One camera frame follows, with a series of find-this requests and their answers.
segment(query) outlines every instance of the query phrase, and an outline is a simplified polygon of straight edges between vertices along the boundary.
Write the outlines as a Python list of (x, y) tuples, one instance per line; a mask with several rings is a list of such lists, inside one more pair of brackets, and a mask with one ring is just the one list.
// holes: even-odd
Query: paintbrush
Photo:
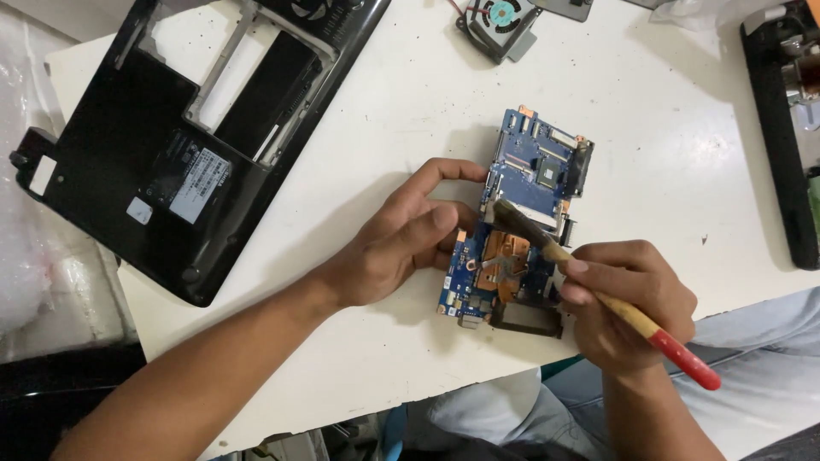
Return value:
[[(496, 201), (493, 212), (497, 227), (529, 240), (530, 244), (541, 249), (541, 256), (545, 259), (555, 262), (575, 259), (552, 237), (518, 211), (509, 200)], [(704, 389), (716, 390), (720, 387), (720, 376), (712, 368), (637, 307), (599, 291), (592, 293)]]

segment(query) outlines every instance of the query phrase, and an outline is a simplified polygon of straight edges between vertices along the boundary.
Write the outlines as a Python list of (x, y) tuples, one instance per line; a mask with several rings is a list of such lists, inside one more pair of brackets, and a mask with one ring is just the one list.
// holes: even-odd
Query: barcode sticker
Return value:
[(203, 148), (185, 181), (168, 208), (174, 214), (194, 224), (211, 198), (211, 194), (230, 164), (210, 150)]

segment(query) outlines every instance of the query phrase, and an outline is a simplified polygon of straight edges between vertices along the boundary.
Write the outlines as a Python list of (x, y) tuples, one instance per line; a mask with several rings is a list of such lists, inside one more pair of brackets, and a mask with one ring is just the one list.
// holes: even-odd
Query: hand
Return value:
[(559, 264), (565, 310), (576, 316), (578, 349), (612, 377), (630, 375), (661, 362), (662, 355), (590, 290), (634, 304), (681, 343), (695, 335), (695, 295), (677, 279), (649, 242), (588, 244)]
[(427, 195), (442, 180), (484, 182), (488, 170), (467, 160), (432, 158), (393, 192), (347, 246), (308, 278), (327, 287), (336, 308), (386, 298), (416, 270), (446, 271), (457, 227), (472, 232), (478, 213), (465, 203)]

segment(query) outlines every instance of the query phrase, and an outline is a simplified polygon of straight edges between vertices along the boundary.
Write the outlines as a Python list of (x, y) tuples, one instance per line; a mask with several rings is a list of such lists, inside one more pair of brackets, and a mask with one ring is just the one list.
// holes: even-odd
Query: wooden brush handle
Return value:
[[(549, 239), (541, 249), (541, 253), (545, 258), (554, 261), (575, 259), (552, 239)], [(639, 335), (643, 336), (652, 346), (661, 351), (666, 358), (675, 363), (681, 371), (689, 375), (704, 389), (716, 390), (720, 387), (720, 376), (712, 368), (673, 338), (643, 311), (627, 301), (614, 298), (608, 294), (599, 291), (593, 291), (592, 293), (602, 304), (634, 328)]]

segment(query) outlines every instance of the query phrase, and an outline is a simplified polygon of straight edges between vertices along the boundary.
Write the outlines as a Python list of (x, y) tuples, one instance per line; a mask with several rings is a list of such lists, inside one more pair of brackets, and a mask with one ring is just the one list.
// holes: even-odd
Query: white table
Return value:
[[(219, 2), (175, 16), (155, 34), (160, 51), (201, 82), (236, 15)], [(443, 0), (393, 2), (210, 308), (120, 270), (148, 359), (327, 258), (427, 158), (487, 163), (504, 110), (521, 103), (597, 143), (572, 205), (576, 242), (653, 241), (699, 296), (697, 318), (820, 285), (820, 273), (790, 262), (736, 29), (719, 41), (648, 15), (617, 0), (596, 2), (585, 24), (545, 13), (524, 59), (492, 66)], [(235, 67), (253, 63), (271, 36), (244, 40)], [(110, 41), (48, 57), (66, 117)], [(436, 193), (476, 205), (478, 191)], [(335, 315), (203, 458), (576, 352), (571, 340), (460, 328), (435, 312), (442, 279), (421, 272), (385, 301)]]

